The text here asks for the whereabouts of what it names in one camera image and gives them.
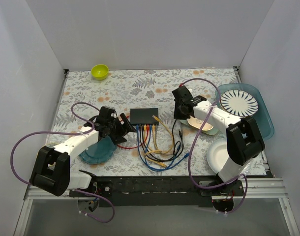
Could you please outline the black network switch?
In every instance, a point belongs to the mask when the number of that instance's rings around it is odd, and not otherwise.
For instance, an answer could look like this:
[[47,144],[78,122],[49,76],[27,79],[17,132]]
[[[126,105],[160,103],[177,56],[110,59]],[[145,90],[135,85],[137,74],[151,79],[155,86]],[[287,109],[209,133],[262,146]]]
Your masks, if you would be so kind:
[[158,108],[133,108],[130,109],[129,119],[132,125],[158,125],[159,122],[153,116],[158,117]]

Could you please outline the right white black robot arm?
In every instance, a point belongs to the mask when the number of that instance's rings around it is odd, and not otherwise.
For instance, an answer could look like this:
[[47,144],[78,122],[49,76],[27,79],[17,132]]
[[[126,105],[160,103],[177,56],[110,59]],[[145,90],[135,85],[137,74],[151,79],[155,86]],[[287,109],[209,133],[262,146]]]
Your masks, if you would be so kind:
[[195,187],[216,189],[216,192],[223,196],[229,194],[233,190],[232,182],[245,177],[241,173],[242,170],[265,149],[256,120],[251,116],[240,118],[229,114],[218,108],[216,103],[210,103],[200,95],[194,97],[184,85],[173,90],[172,94],[175,101],[174,119],[198,118],[226,134],[229,157],[216,174],[215,185],[201,186],[191,174],[191,156],[202,128],[197,132],[188,155],[188,173]]

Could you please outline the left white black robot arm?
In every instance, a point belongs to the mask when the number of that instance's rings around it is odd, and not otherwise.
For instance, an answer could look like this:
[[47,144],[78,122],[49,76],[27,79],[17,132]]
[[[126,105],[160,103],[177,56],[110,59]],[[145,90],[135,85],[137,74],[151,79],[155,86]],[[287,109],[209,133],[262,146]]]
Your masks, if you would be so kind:
[[107,162],[114,154],[117,145],[126,142],[125,135],[136,132],[124,113],[117,116],[115,109],[101,107],[80,130],[53,147],[42,147],[36,157],[30,177],[30,184],[55,196],[66,190],[80,189],[88,197],[97,192],[93,174],[87,171],[71,170],[71,162],[80,157],[89,165]]

